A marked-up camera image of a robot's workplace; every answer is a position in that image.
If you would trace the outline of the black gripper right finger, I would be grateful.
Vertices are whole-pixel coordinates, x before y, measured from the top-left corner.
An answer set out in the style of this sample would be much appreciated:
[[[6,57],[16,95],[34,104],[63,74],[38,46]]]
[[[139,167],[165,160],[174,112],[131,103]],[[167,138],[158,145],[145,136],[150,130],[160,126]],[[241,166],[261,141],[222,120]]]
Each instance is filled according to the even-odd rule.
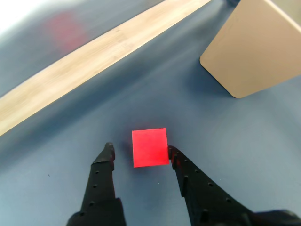
[[[236,201],[174,146],[168,155],[193,226],[299,226],[288,210],[253,212]]]

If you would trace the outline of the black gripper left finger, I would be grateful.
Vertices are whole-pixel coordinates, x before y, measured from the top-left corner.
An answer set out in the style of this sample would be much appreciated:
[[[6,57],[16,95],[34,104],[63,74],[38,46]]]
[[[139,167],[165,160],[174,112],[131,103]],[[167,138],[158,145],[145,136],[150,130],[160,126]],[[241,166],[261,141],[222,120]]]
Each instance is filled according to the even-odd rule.
[[[125,226],[120,198],[115,196],[112,172],[115,151],[112,143],[93,161],[80,211],[73,214],[68,226]]]

